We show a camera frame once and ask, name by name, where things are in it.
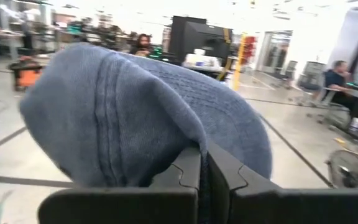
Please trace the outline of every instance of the gray fabric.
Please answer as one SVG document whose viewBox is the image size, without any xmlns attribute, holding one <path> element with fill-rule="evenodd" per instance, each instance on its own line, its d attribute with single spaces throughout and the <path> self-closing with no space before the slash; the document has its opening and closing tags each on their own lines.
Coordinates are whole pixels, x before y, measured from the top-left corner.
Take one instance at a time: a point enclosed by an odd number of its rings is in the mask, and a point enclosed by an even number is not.
<svg viewBox="0 0 358 224">
<path fill-rule="evenodd" d="M 206 138 L 266 178 L 272 170 L 266 131 L 244 99 L 212 78 L 148 58 L 72 45 L 51 59 L 20 109 L 40 147 L 85 186 L 147 185 L 198 142 L 205 202 Z"/>
</svg>

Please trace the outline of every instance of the gray concrete floor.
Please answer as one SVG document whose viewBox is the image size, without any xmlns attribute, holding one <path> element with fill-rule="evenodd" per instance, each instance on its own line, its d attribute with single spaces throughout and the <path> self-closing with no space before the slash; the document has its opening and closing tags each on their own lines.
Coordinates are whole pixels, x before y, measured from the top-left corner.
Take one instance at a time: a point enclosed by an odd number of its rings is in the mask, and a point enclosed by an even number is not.
<svg viewBox="0 0 358 224">
<path fill-rule="evenodd" d="M 299 95 L 299 91 L 274 88 L 271 83 L 275 80 L 262 73 L 255 73 L 254 77 L 256 82 L 242 74 L 238 93 L 264 120 L 273 150 L 272 181 L 284 188 L 328 188 L 324 182 L 328 178 L 324 162 L 330 152 L 339 149 L 334 138 L 341 135 L 306 117 L 307 113 L 319 113 L 319 110 L 288 101 Z M 11 81 L 10 73 L 0 72 L 0 142 L 4 139 L 0 143 L 0 177 L 69 182 L 23 129 L 17 111 L 19 97 L 12 92 Z M 45 185 L 49 187 L 25 185 L 11 179 L 0 181 L 0 197 L 13 190 L 4 206 L 2 222 L 36 223 L 40 202 L 60 189 Z"/>
</svg>

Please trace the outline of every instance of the doorway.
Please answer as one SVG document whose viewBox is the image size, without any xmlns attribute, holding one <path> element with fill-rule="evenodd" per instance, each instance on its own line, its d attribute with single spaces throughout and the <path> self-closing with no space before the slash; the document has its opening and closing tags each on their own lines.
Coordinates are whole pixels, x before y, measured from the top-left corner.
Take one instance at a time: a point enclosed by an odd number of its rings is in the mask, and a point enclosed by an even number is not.
<svg viewBox="0 0 358 224">
<path fill-rule="evenodd" d="M 287 57 L 291 36 L 292 30 L 266 32 L 258 70 L 272 76 L 280 73 Z"/>
</svg>

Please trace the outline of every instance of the black plastic frame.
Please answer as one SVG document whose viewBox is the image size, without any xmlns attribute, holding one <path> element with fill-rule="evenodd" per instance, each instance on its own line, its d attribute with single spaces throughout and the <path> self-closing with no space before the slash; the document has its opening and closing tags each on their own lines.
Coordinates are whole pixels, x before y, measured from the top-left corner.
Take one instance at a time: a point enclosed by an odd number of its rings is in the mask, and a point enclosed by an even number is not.
<svg viewBox="0 0 358 224">
<path fill-rule="evenodd" d="M 196 224 L 201 154 L 185 149 L 150 187 L 68 189 L 39 208 L 40 224 Z"/>
<path fill-rule="evenodd" d="M 209 144 L 215 224 L 358 223 L 358 189 L 281 189 Z"/>
</svg>

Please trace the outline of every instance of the desk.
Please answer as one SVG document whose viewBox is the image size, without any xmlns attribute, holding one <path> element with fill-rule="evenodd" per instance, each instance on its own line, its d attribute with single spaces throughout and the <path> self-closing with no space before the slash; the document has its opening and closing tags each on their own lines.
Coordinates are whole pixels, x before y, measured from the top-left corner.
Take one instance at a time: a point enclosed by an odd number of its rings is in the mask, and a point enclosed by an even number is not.
<svg viewBox="0 0 358 224">
<path fill-rule="evenodd" d="M 45 67 L 45 66 L 48 65 L 51 56 L 52 56 L 52 55 L 48 55 L 48 57 L 38 57 L 38 56 L 35 56 L 35 57 L 34 57 L 34 61 L 36 61 L 37 63 L 39 63 L 40 66 Z"/>
<path fill-rule="evenodd" d="M 9 51 L 11 53 L 12 60 L 17 60 L 19 58 L 19 54 L 17 53 L 17 49 L 16 49 L 15 44 L 14 44 L 14 39 L 16 39 L 18 37 L 23 37 L 23 34 L 21 34 L 21 33 L 0 32 L 0 39 L 1 38 L 8 39 Z"/>
<path fill-rule="evenodd" d="M 182 67 L 188 68 L 195 72 L 199 72 L 201 74 L 204 74 L 204 75 L 214 78 L 214 79 L 216 79 L 223 70 L 222 67 L 195 66 L 195 65 L 188 65 L 186 63 L 183 63 Z"/>
</svg>

